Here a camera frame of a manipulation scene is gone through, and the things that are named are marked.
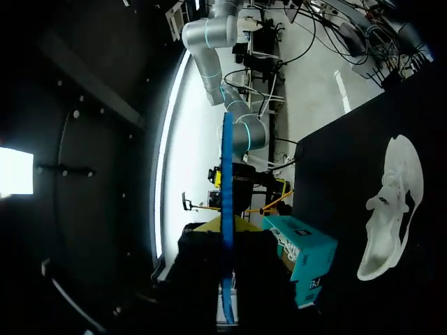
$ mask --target desk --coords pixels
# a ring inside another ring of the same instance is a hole
[[[439,296],[434,283],[436,265],[445,255],[441,232],[446,207],[446,169],[441,163],[446,142],[445,91],[440,84],[444,73],[440,64],[430,64],[301,141],[304,152],[296,157],[293,216],[339,242],[317,299],[321,312],[334,313],[340,317],[338,322],[359,317],[375,324],[377,315],[385,319],[392,315],[411,328],[417,320],[409,320],[408,313],[424,320],[435,308],[431,306]],[[386,147],[398,134],[407,136],[418,151],[424,198],[396,268],[361,282],[356,274],[367,243],[365,224],[372,214],[365,203],[381,187]]]

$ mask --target white cable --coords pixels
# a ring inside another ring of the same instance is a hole
[[[281,100],[281,99],[275,99],[275,98],[270,99],[270,101],[277,101],[278,103],[285,103],[284,100]],[[262,103],[262,102],[263,102],[262,100],[252,101],[251,104],[253,105],[253,104],[255,104],[255,103]]]
[[[230,84],[232,84],[232,85],[234,85],[234,86],[243,88],[243,89],[249,89],[250,91],[253,91],[253,92],[257,93],[257,94],[259,94],[260,96],[266,96],[266,95],[267,95],[267,93],[260,92],[260,91],[258,91],[257,89],[254,89],[254,88],[252,88],[252,87],[250,87],[250,86],[242,85],[242,84],[240,84],[240,83],[238,83],[238,82],[234,82],[234,81],[232,81],[232,80],[227,80],[227,82],[229,82]],[[283,100],[283,101],[284,101],[284,97],[283,97],[283,96],[273,96],[273,95],[272,95],[272,98],[275,98],[275,99],[279,99],[279,100]]]
[[[258,117],[258,115],[257,115],[257,114],[254,114],[254,113],[244,114],[244,115],[242,115],[241,117],[239,117],[239,118],[235,121],[235,124],[238,123],[238,122],[239,122],[241,119],[243,119],[244,117],[250,117],[250,116]]]
[[[259,116],[259,119],[262,119],[262,117],[263,117],[265,111],[267,110],[267,108],[268,108],[268,106],[269,106],[269,104],[270,104],[270,99],[272,98],[272,94],[273,94],[273,90],[274,90],[274,85],[276,84],[276,82],[277,82],[277,74],[275,73],[275,74],[274,74],[274,79],[273,79],[272,91],[270,92],[270,96],[268,97],[267,103],[265,104],[264,109],[263,109],[263,111],[261,112],[261,115]]]
[[[251,159],[254,159],[255,161],[258,161],[258,162],[261,162],[261,163],[267,163],[267,164],[273,165],[273,166],[281,166],[281,165],[283,165],[283,164],[278,164],[278,163],[272,163],[272,162],[266,161],[266,160],[264,160],[262,158],[258,158],[258,157],[252,156],[252,155],[248,155],[248,157],[251,158]]]
[[[98,332],[100,333],[106,333],[106,330],[103,326],[101,326],[97,321],[93,320],[87,313],[85,313],[69,296],[65,293],[64,289],[56,282],[54,279],[52,279],[53,285],[55,288],[59,291],[59,293],[64,297],[64,299],[80,314],[84,317],[85,320],[90,322],[91,325],[93,325]]]
[[[221,136],[219,136],[219,131],[221,130],[222,126],[217,127],[216,129],[216,138],[217,138],[217,147],[219,148],[219,158],[222,156],[222,139]]]

